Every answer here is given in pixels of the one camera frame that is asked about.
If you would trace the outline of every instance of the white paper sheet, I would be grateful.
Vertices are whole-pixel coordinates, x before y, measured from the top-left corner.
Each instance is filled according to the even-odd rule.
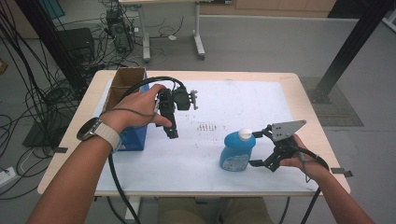
[[[256,132],[267,124],[293,120],[278,82],[183,83],[188,91],[198,91],[199,109],[176,111],[179,138],[169,139],[162,127],[150,124],[143,151],[113,155],[124,191],[175,195],[292,195],[316,190],[316,183],[305,183],[304,174],[296,168],[280,167],[273,173],[264,167],[248,166],[243,172],[229,172],[219,167],[223,140],[228,133],[241,128]],[[163,84],[169,88],[173,86],[169,82]],[[268,138],[259,138],[251,159],[265,160],[273,148]],[[97,191],[102,190],[116,190],[108,164],[97,187]]]

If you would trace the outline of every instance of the person's right arm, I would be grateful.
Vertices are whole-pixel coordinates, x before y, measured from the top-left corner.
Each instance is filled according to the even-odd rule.
[[[298,135],[294,135],[294,140],[306,148]],[[337,223],[374,223],[326,168],[306,155],[305,158],[309,162],[304,167],[298,156],[285,159],[280,165],[300,168],[318,183]]]

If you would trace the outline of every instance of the watch face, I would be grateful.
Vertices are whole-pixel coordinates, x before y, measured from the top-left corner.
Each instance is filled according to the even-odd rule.
[[[99,120],[99,118],[93,118],[88,120],[84,125],[82,125],[77,133],[77,139],[83,141],[91,137],[90,130],[92,129],[93,125],[96,123],[97,120]]]

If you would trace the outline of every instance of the white bottle cap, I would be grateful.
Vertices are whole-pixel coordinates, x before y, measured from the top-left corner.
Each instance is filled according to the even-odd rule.
[[[253,134],[253,131],[251,131],[250,129],[241,129],[241,130],[239,130],[238,136],[239,136],[239,139],[246,142],[250,139],[252,134]]]

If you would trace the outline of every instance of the wristwatch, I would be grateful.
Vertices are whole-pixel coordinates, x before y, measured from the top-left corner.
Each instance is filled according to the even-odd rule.
[[[82,125],[77,133],[77,139],[84,141],[95,135],[102,137],[111,145],[112,153],[115,153],[121,144],[119,134],[105,125],[99,118],[90,119]]]

